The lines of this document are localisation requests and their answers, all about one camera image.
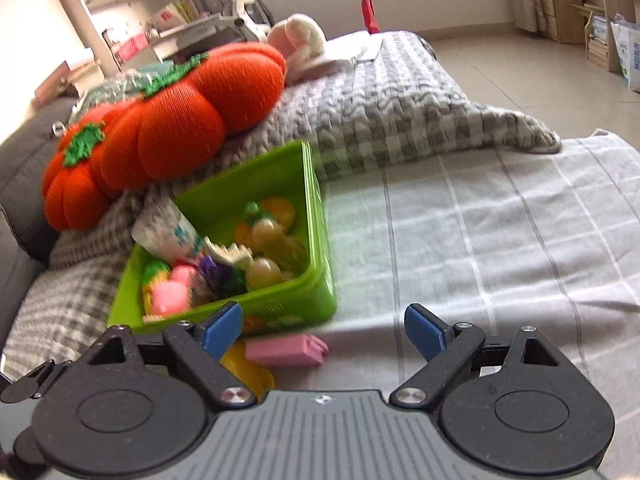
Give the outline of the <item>yellow toy pot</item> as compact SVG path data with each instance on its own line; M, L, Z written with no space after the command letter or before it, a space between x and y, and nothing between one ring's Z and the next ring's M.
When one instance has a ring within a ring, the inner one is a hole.
M250 389L261 401L266 393L276 388L273 374L259 364L249 361L245 355L246 345L237 341L220 359L220 364Z

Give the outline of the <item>orange toy with green leaves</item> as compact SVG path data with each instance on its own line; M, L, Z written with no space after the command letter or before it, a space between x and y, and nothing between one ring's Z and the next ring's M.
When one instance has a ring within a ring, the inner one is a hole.
M262 250L253 237L253 226L260 220L276 220L285 233L291 231L295 222L294 205L283 197L269 197L259 202L249 202L243 210L243 219L235 226L233 240L235 244L250 248L254 254Z

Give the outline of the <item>small orange pumpkin cushion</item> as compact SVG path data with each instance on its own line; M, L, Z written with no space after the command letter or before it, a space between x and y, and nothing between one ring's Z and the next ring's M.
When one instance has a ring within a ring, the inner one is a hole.
M55 231L93 228L122 195L102 176L104 143L131 100L102 103L61 136L41 182L44 215Z

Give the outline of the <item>large orange pumpkin cushion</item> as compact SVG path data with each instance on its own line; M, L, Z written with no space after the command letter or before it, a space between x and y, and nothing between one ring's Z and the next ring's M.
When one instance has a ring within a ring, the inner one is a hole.
M285 73L283 55L260 42L228 44L174 67L106 122L103 179L122 191L192 174L271 112Z

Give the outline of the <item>purple toy grapes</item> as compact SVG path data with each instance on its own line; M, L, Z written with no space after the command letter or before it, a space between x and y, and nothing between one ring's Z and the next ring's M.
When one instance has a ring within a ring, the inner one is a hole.
M219 263L211 256L201 256L200 260L198 260L198 272L200 272L206 286L216 299L227 298L232 295L232 266Z

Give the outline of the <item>pink rectangular block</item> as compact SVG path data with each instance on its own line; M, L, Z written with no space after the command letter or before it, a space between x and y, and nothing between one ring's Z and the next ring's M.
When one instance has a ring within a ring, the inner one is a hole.
M245 344L245 356L268 368L321 366L329 346L314 335L291 335L251 339Z

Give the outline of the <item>teal patterned pillow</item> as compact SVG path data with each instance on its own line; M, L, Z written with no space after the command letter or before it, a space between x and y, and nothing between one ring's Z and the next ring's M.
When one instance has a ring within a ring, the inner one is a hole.
M89 110L100 104L134 98L154 79L166 75L173 67L174 62L166 61L143 66L137 70L127 70L115 78L107 79L80 97L72 108L68 123L78 122Z

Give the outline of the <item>white bookshelf with books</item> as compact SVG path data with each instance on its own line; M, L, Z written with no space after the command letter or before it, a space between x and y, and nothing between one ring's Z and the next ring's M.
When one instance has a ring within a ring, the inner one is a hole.
M60 0L85 46L115 75L128 66L182 61L231 39L216 23L234 0Z

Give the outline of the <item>wooden shelf unit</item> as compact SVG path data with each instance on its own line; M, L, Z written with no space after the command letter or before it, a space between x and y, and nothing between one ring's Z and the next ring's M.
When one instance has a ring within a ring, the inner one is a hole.
M540 0L547 19L546 36L559 44L581 44L586 58L610 73L620 72L620 58L611 28L621 15L639 19L639 0Z

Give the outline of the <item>beige starfish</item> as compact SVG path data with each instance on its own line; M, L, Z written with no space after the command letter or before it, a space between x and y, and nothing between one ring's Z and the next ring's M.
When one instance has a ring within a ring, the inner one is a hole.
M203 238L203 247L207 255L216 263L244 270L253 260L253 252L244 245L235 243L229 246L213 243L207 236Z

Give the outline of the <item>light checked bed sheet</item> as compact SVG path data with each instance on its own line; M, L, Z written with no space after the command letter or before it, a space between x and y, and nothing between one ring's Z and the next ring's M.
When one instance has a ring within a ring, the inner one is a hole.
M611 479L639 474L639 154L613 133L559 153L468 151L323 185L337 310L319 367L283 389L390 392L423 364L405 308L511 336L539 327L612 406Z

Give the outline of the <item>tan round toy figure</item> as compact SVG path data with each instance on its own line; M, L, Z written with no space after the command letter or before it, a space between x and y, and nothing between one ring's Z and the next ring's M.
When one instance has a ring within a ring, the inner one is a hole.
M254 223L252 237L266 258L273 260L283 271L300 273L307 264L304 245L286 234L276 220L262 219Z

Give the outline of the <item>green plastic storage box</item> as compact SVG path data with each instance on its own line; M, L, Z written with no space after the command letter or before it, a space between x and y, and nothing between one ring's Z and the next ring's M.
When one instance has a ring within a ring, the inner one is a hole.
M171 198L131 230L107 322L139 334L236 301L244 330L322 323L337 307L311 146L294 141Z

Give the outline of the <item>white shopping bag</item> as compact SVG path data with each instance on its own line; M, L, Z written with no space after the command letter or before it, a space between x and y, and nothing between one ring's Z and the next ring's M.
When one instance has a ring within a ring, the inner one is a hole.
M640 92L640 30L637 23L631 23L617 13L611 22L620 68L626 78L628 88Z

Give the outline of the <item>pink white plush toy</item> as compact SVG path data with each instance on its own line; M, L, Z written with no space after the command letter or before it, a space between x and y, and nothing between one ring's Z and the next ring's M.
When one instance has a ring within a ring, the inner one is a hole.
M313 18L303 13L294 13L273 25L267 44L285 58L288 86L309 78L324 62L326 35Z

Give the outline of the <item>red pink stand object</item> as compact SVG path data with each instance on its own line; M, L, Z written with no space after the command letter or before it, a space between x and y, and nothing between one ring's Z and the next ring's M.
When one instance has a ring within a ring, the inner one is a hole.
M368 33L379 34L380 28L378 27L378 21L375 17L375 10L373 5L373 0L361 0L360 1L360 9L361 15L363 19L364 27L367 29Z

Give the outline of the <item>grey checked knitted blanket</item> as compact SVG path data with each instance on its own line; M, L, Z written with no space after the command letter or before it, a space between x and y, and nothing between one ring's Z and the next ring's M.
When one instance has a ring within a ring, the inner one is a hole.
M16 379L45 360L75 359L103 332L134 219L157 197L178 195L294 140L310 143L323 182L473 148L532 154L561 148L560 137L538 119L471 101L418 35L386 32L373 61L285 90L257 127L228 142L203 169L126 192L88 231L58 233L47 269L1 339L4 374Z

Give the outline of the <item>grey sofa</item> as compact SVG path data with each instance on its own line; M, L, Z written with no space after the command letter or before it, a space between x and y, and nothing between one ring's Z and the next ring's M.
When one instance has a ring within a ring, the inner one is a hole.
M49 264L58 232L44 218L41 181L58 147L56 122L73 98L43 107L1 144L1 339L6 340L30 286Z

